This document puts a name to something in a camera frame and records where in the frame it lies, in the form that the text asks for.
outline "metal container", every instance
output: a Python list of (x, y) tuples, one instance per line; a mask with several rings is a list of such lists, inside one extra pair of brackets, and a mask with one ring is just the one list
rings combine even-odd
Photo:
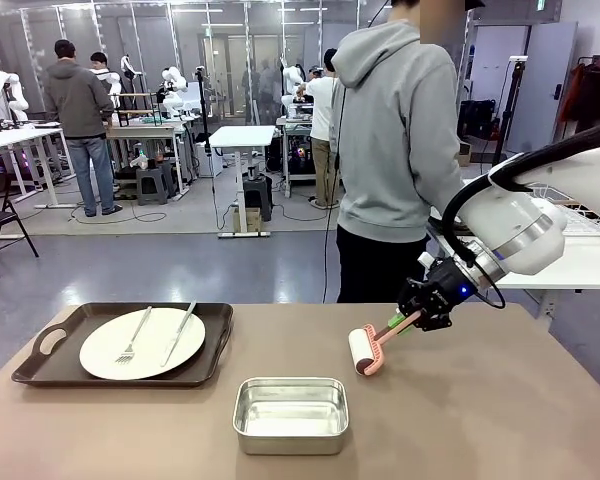
[(344, 386), (333, 378), (252, 378), (238, 390), (233, 428), (249, 455), (335, 455), (348, 427)]

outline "person in gray hoodie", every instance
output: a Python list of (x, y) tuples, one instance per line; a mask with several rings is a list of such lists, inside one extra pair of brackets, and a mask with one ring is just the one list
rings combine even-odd
[(111, 126), (113, 103), (98, 77), (76, 63), (76, 49), (70, 41), (58, 40), (54, 48), (58, 62), (47, 69), (44, 85), (47, 114), (62, 124), (85, 215), (96, 215), (90, 161), (96, 174), (102, 214), (111, 215), (122, 210), (113, 203), (113, 172), (103, 123)]
[(463, 187), (456, 70), (444, 48), (421, 42), (420, 12), (433, 37), (481, 6), (464, 1), (391, 0), (386, 24), (349, 34), (333, 57), (340, 303), (393, 303), (408, 277), (421, 280), (431, 206), (444, 212)]

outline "knife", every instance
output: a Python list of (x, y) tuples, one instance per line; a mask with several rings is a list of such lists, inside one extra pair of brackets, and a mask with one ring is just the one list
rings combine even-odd
[(189, 305), (187, 312), (184, 314), (184, 318), (182, 319), (182, 322), (180, 322), (180, 326), (178, 327), (178, 330), (176, 331), (173, 338), (167, 344), (167, 348), (164, 351), (164, 359), (162, 360), (162, 364), (160, 365), (161, 367), (164, 367), (167, 364), (167, 362), (169, 362), (169, 359), (171, 358), (171, 354), (175, 350), (176, 345), (178, 344), (178, 341), (180, 340), (180, 337), (182, 336), (182, 331), (184, 330), (184, 326), (187, 324), (187, 320), (189, 320), (189, 317), (191, 316), (193, 309), (196, 308), (196, 303), (197, 302), (195, 302), (195, 301), (191, 302), (191, 305)]

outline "black cap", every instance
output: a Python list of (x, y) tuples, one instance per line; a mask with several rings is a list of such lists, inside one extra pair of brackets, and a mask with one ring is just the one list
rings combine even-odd
[(464, 9), (467, 12), (480, 7), (484, 7), (484, 2), (482, 2), (482, 0), (464, 0)]

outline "white shirt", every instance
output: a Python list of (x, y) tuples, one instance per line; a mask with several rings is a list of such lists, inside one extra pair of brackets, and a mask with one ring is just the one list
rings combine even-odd
[(334, 77), (314, 78), (307, 83), (307, 95), (313, 97), (313, 121), (311, 136), (318, 140), (329, 141), (331, 125), (331, 97), (336, 85)]

